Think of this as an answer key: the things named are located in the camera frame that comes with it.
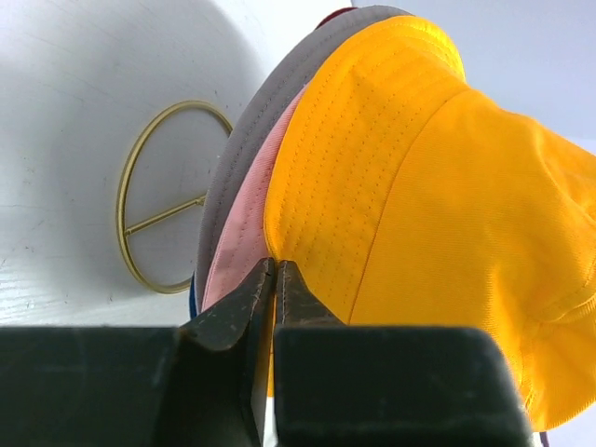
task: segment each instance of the seam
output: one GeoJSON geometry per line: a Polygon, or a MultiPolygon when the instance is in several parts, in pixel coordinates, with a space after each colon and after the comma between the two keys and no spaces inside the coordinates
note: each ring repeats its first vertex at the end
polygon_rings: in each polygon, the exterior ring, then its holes
{"type": "Polygon", "coordinates": [[[370,246],[369,251],[368,251],[368,253],[366,255],[366,261],[364,262],[364,268],[362,269],[362,275],[360,276],[359,284],[358,284],[358,287],[356,288],[356,298],[354,299],[354,302],[352,303],[352,307],[350,309],[350,313],[349,313],[349,315],[347,317],[347,323],[348,324],[350,324],[352,322],[352,316],[354,314],[354,309],[356,308],[356,302],[358,301],[358,298],[359,298],[359,295],[360,295],[360,288],[362,287],[362,282],[364,281],[364,277],[366,276],[366,271],[368,269],[368,264],[369,264],[369,261],[371,260],[371,253],[373,252],[374,244],[376,242],[376,237],[377,237],[377,235],[379,233],[379,226],[381,225],[381,222],[383,221],[383,218],[385,216],[385,210],[386,210],[387,201],[389,200],[389,196],[391,196],[391,192],[393,191],[393,188],[395,187],[395,181],[397,180],[398,175],[400,174],[401,167],[406,162],[406,159],[408,158],[408,155],[412,151],[412,148],[416,145],[416,142],[420,138],[420,135],[422,135],[422,133],[427,128],[428,123],[430,121],[432,121],[432,119],[435,117],[435,115],[440,110],[442,110],[443,107],[445,107],[445,105],[447,105],[449,102],[451,102],[454,98],[457,98],[458,96],[463,95],[465,93],[468,93],[470,91],[471,90],[469,88],[466,88],[466,89],[464,89],[464,90],[462,90],[462,91],[460,91],[458,93],[455,93],[449,100],[447,100],[435,112],[433,112],[433,114],[428,118],[427,122],[424,124],[424,126],[418,132],[418,135],[416,135],[416,137],[413,139],[412,144],[410,145],[410,147],[406,151],[405,155],[403,156],[403,159],[401,160],[400,165],[396,169],[395,175],[393,176],[393,181],[391,182],[391,187],[388,188],[387,194],[385,196],[385,200],[383,201],[383,211],[381,211],[381,216],[379,217],[379,220],[377,221],[376,228],[374,230],[374,236],[372,237],[371,246],[370,246]]]}

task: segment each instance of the gold hat stand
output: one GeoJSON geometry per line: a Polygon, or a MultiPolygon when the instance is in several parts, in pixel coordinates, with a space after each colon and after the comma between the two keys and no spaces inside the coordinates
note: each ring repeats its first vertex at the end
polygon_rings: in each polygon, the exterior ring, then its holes
{"type": "Polygon", "coordinates": [[[209,104],[208,102],[204,101],[184,101],[178,102],[173,104],[172,106],[168,107],[158,116],[156,116],[149,125],[144,129],[141,133],[137,141],[132,146],[132,150],[130,151],[129,158],[124,166],[124,170],[122,171],[122,178],[120,179],[120,185],[118,187],[118,196],[116,200],[116,232],[118,236],[118,245],[120,246],[120,251],[122,252],[122,256],[124,257],[124,261],[129,268],[130,273],[145,287],[152,291],[156,291],[158,293],[178,293],[180,291],[185,291],[191,285],[191,279],[187,279],[186,281],[179,282],[178,284],[158,284],[154,281],[148,279],[139,269],[139,267],[134,262],[132,254],[130,253],[130,246],[129,246],[129,237],[134,235],[135,233],[142,231],[143,229],[161,222],[169,217],[178,214],[181,211],[188,210],[194,206],[200,205],[202,206],[205,203],[205,195],[199,196],[197,198],[193,198],[192,200],[188,200],[180,205],[177,205],[169,210],[165,210],[160,212],[159,214],[145,219],[142,222],[136,223],[134,225],[126,227],[126,210],[127,210],[127,198],[129,195],[129,186],[130,186],[130,178],[132,177],[132,172],[134,171],[135,164],[139,159],[139,155],[141,154],[141,150],[145,146],[145,143],[151,136],[151,134],[162,124],[166,119],[169,117],[182,112],[184,110],[202,110],[208,112],[209,114],[213,115],[225,128],[227,135],[229,136],[232,132],[232,123],[227,119],[227,117],[220,112],[216,107],[209,104]]]}

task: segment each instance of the stack of hats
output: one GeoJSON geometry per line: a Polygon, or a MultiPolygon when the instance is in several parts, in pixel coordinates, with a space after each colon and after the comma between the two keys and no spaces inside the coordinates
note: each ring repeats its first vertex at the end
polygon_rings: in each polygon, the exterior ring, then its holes
{"type": "Polygon", "coordinates": [[[192,314],[266,256],[345,323],[487,331],[535,431],[596,400],[596,157],[471,88],[427,20],[338,11],[256,93],[208,192],[192,314]]]}

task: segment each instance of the metal ring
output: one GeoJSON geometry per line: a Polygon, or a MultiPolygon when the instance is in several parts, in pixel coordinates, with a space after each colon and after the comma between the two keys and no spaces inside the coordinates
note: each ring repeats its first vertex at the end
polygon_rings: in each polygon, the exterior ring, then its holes
{"type": "Polygon", "coordinates": [[[204,101],[184,101],[178,102],[166,110],[164,110],[161,114],[156,116],[149,125],[144,129],[141,133],[137,141],[132,146],[132,150],[130,151],[129,158],[124,166],[124,170],[122,171],[122,178],[120,180],[120,185],[118,186],[118,196],[116,200],[116,232],[118,236],[118,244],[120,246],[120,251],[122,252],[122,256],[124,257],[124,261],[129,268],[130,273],[145,287],[151,289],[152,291],[156,291],[158,293],[178,293],[180,291],[184,291],[190,287],[191,279],[187,279],[186,281],[179,282],[178,284],[171,284],[171,285],[164,285],[164,284],[157,284],[153,281],[147,279],[139,267],[135,264],[132,255],[130,254],[130,247],[129,247],[129,236],[133,235],[134,233],[147,228],[150,225],[156,224],[164,219],[168,219],[170,216],[177,214],[183,210],[187,210],[195,205],[203,205],[205,203],[205,195],[199,196],[187,202],[184,202],[181,205],[178,205],[170,210],[166,210],[160,212],[156,216],[150,217],[145,219],[142,222],[136,223],[130,227],[126,227],[126,208],[127,208],[127,197],[129,195],[129,186],[130,186],[130,177],[132,176],[132,172],[134,170],[135,164],[139,159],[139,155],[141,154],[141,150],[143,149],[147,139],[151,136],[151,134],[156,130],[156,128],[167,118],[170,116],[181,112],[183,110],[188,109],[197,109],[203,110],[211,115],[215,116],[217,120],[225,127],[228,136],[232,132],[232,123],[227,119],[227,117],[220,112],[217,108],[213,105],[209,104],[208,102],[204,101]]]}

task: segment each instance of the yellow bucket hat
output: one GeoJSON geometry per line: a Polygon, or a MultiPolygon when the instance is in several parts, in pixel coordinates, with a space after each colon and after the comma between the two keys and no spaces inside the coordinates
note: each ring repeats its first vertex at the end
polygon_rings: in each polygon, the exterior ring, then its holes
{"type": "Polygon", "coordinates": [[[342,321],[490,333],[535,431],[596,398],[595,221],[596,157],[470,88],[408,16],[321,66],[264,211],[268,249],[342,321]]]}

